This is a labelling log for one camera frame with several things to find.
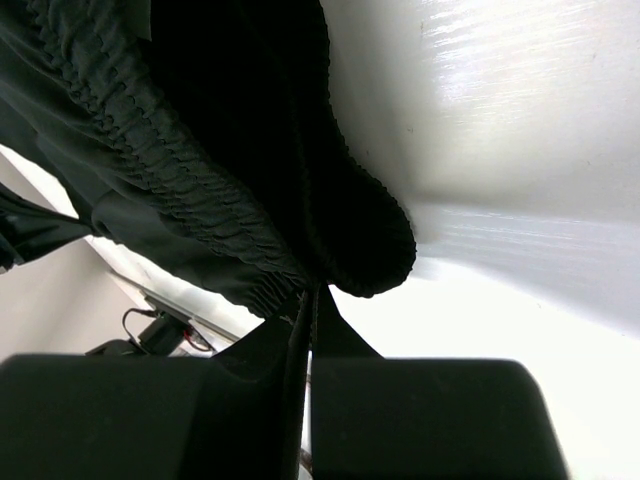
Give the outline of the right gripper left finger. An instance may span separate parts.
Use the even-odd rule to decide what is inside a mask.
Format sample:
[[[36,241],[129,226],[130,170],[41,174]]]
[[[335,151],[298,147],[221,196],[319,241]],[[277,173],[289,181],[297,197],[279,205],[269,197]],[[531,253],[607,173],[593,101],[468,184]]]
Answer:
[[[1,366],[5,479],[294,479],[309,297],[210,358],[19,355]]]

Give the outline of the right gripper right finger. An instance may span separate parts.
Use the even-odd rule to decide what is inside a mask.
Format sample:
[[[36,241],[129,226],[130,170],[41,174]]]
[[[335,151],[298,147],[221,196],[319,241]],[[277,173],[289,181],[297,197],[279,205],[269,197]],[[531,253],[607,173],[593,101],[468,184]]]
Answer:
[[[386,359],[313,304],[311,446],[317,479],[564,479],[540,388],[502,359]]]

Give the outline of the black shorts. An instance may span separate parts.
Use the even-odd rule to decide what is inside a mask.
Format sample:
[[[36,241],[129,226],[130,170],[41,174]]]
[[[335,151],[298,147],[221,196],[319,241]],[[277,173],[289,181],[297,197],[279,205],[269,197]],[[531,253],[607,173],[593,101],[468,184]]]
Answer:
[[[369,298],[416,243],[349,153],[329,49],[317,1],[5,1],[1,142],[97,236],[258,317]]]

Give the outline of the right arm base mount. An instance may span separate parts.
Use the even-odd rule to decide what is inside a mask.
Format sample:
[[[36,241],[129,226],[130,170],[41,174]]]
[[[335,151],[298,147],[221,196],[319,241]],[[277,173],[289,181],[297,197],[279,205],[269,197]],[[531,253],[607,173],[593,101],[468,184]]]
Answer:
[[[139,333],[133,333],[127,325],[131,316],[147,319]],[[121,317],[121,327],[125,338],[108,340],[85,355],[211,358],[239,340],[221,327],[170,307],[130,308]]]

